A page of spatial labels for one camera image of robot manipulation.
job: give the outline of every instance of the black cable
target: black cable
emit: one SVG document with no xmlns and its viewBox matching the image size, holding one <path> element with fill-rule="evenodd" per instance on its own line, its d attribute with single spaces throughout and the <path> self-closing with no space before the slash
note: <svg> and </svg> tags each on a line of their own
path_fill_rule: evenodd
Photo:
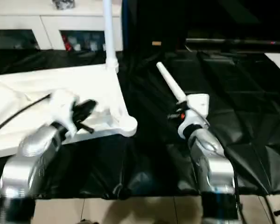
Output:
<svg viewBox="0 0 280 224">
<path fill-rule="evenodd" d="M 236 172 L 234 172 L 234 187 L 235 187 L 235 197 L 236 197 L 237 204 L 238 204 L 239 215 L 241 216 L 243 224 L 247 224 L 247 220 L 246 220 L 246 218 L 243 214 L 243 205 L 242 205 L 241 200 L 239 198 L 238 175 L 237 175 Z"/>
<path fill-rule="evenodd" d="M 44 96 L 43 98 L 40 98 L 39 100 L 29 104 L 28 106 L 25 106 L 24 108 L 22 108 L 21 110 L 19 110 L 17 113 L 13 114 L 12 116 L 10 116 L 9 118 L 7 118 L 5 121 L 3 121 L 0 124 L 0 130 L 1 128 L 3 128 L 9 121 L 11 121 L 12 119 L 14 119 L 16 116 L 18 116 L 20 113 L 24 112 L 25 110 L 29 109 L 30 107 L 34 106 L 35 104 L 38 104 L 39 102 L 47 99 L 50 97 L 50 94 L 47 96 Z"/>
<path fill-rule="evenodd" d="M 267 206 L 267 208 L 268 208 L 268 210 L 269 210 L 270 219 L 271 219 L 271 221 L 272 221 L 273 224 L 276 224 L 275 215 L 274 215 L 274 213 L 273 213 L 273 210 L 272 210 L 272 207 L 271 207 L 271 205 L 270 205 L 270 203 L 269 203 L 269 200 L 267 199 L 266 196 L 263 196 L 263 198 L 264 198 L 264 200 L 265 200 L 265 202 L 266 202 L 266 206 Z"/>
</svg>

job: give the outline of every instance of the floor tile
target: floor tile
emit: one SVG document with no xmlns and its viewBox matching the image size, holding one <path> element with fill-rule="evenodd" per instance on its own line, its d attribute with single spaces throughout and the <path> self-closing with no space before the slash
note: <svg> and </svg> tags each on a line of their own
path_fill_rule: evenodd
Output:
<svg viewBox="0 0 280 224">
<path fill-rule="evenodd" d="M 264 208 L 257 196 L 241 196 L 243 214 L 247 223 L 270 224 Z M 198 196 L 175 197 L 179 224 L 200 224 L 203 214 L 201 198 Z"/>
<path fill-rule="evenodd" d="M 258 196 L 240 196 L 243 204 L 243 214 L 247 223 L 270 224 L 267 213 Z"/>
<path fill-rule="evenodd" d="M 32 224 L 76 224 L 84 199 L 37 200 Z"/>
<path fill-rule="evenodd" d="M 280 210 L 280 195 L 273 195 L 273 196 L 268 196 L 268 201 L 272 207 L 273 212 Z M 264 200 L 263 197 L 260 197 L 260 201 L 263 204 L 263 207 L 265 208 L 267 214 L 269 214 L 268 212 L 268 207 L 266 205 L 266 202 Z M 280 224 L 280 216 L 275 217 L 276 223 Z"/>
<path fill-rule="evenodd" d="M 86 199 L 82 218 L 100 224 L 177 224 L 173 197 Z"/>
<path fill-rule="evenodd" d="M 175 197 L 176 214 L 179 224 L 200 224 L 202 217 L 199 196 Z"/>
</svg>

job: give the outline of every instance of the table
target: table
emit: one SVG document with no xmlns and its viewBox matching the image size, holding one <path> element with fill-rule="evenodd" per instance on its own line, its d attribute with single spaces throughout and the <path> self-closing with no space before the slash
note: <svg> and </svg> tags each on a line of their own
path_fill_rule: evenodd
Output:
<svg viewBox="0 0 280 224">
<path fill-rule="evenodd" d="M 186 142 L 167 121 L 175 98 L 162 61 L 181 88 L 208 93 L 208 120 L 238 174 L 240 194 L 280 193 L 280 69 L 264 54 L 119 52 L 119 81 L 132 138 L 120 135 L 64 147 L 37 198 L 197 195 Z M 103 63 L 102 52 L 0 51 L 0 74 Z M 0 176 L 7 158 L 0 158 Z"/>
</svg>

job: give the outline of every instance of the white tray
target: white tray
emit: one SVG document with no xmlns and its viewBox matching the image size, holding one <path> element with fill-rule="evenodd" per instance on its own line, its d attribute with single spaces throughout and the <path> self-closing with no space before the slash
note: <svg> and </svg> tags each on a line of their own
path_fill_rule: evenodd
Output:
<svg viewBox="0 0 280 224">
<path fill-rule="evenodd" d="M 137 121 L 127 112 L 117 74 L 105 64 L 0 75 L 0 82 L 25 94 L 29 99 L 26 105 L 60 88 L 77 94 L 80 102 L 96 100 L 98 105 L 93 114 L 83 122 L 94 128 L 95 133 L 80 130 L 64 144 L 118 133 L 129 137 L 136 133 Z M 14 118 L 0 130 L 0 157 L 15 154 L 21 139 L 48 121 L 47 101 Z"/>
</svg>

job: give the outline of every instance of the white pole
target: white pole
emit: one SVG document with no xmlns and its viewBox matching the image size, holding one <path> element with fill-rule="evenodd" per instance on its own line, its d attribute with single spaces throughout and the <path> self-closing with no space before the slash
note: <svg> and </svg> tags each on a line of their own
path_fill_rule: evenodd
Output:
<svg viewBox="0 0 280 224">
<path fill-rule="evenodd" d="M 170 73 L 168 72 L 168 70 L 165 68 L 165 66 L 163 65 L 162 62 L 158 62 L 157 63 L 157 67 L 160 71 L 160 73 L 162 74 L 163 78 L 165 79 L 167 85 L 169 86 L 169 88 L 171 89 L 171 91 L 173 92 L 173 94 L 175 95 L 176 99 L 180 102 L 180 101 L 184 101 L 187 99 L 186 94 L 184 93 L 184 91 L 182 91 L 182 89 L 179 87 L 179 85 L 177 84 L 177 82 L 174 80 L 174 78 L 170 75 Z"/>
<path fill-rule="evenodd" d="M 115 69 L 118 72 L 118 61 L 115 55 L 113 23 L 112 23 L 112 0 L 104 0 L 105 18 L 105 44 L 106 44 L 106 65 L 107 68 Z"/>
</svg>

